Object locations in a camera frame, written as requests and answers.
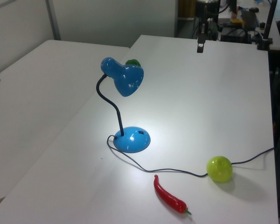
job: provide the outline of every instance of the black flexible arm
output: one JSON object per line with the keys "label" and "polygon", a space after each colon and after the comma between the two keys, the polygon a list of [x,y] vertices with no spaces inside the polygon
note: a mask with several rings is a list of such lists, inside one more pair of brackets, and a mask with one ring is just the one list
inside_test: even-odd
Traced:
{"label": "black flexible arm", "polygon": [[122,121],[121,121],[121,116],[120,116],[120,111],[118,109],[118,107],[115,105],[115,103],[113,103],[111,100],[107,99],[102,93],[101,91],[99,90],[99,85],[101,84],[101,82],[107,77],[106,74],[103,74],[103,76],[99,79],[98,83],[97,83],[97,93],[98,95],[103,99],[105,100],[106,102],[108,102],[109,104],[111,104],[115,109],[116,109],[116,112],[117,112],[117,117],[118,117],[118,122],[119,122],[119,128],[120,128],[120,134],[121,136],[124,136],[124,132],[123,132],[123,127],[122,127]]}

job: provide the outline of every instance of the desk lamp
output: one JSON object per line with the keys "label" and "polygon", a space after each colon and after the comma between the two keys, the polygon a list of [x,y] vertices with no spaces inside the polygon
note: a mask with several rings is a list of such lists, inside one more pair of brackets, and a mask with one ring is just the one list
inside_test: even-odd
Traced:
{"label": "desk lamp", "polygon": [[123,97],[128,97],[139,88],[143,80],[144,71],[140,66],[134,64],[122,65],[111,57],[107,57],[102,61],[101,70],[104,74],[97,83],[97,93],[103,100],[115,108],[120,128],[114,136],[113,143],[120,151],[126,153],[140,152],[150,143],[148,132],[143,128],[134,126],[123,128],[118,107],[100,92],[99,86],[106,77],[113,78],[118,92]]}

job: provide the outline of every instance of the wall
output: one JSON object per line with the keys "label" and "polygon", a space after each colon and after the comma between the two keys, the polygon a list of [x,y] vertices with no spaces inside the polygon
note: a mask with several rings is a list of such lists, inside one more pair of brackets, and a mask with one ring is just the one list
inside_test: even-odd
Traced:
{"label": "wall", "polygon": [[49,0],[63,41],[131,47],[141,34],[174,37],[177,0]]}
{"label": "wall", "polygon": [[51,39],[45,0],[16,0],[0,7],[0,72]]}

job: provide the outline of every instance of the green object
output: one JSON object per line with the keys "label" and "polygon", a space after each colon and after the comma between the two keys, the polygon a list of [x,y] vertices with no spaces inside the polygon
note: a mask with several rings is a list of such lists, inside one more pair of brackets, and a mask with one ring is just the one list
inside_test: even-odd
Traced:
{"label": "green object", "polygon": [[136,59],[128,60],[128,61],[126,62],[126,64],[134,64],[134,65],[137,65],[137,66],[141,67],[141,64],[140,64],[140,63],[138,62],[138,60],[136,60]]}
{"label": "green object", "polygon": [[213,181],[227,182],[232,177],[232,164],[224,156],[215,156],[208,161],[206,171]]}

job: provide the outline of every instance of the blue lamp shade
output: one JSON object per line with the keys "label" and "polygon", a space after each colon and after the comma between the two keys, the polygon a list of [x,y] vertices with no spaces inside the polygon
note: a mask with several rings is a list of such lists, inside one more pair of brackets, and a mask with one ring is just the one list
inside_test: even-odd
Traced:
{"label": "blue lamp shade", "polygon": [[132,95],[139,88],[144,77],[141,67],[132,64],[122,65],[111,57],[102,61],[101,70],[113,78],[116,89],[123,97]]}

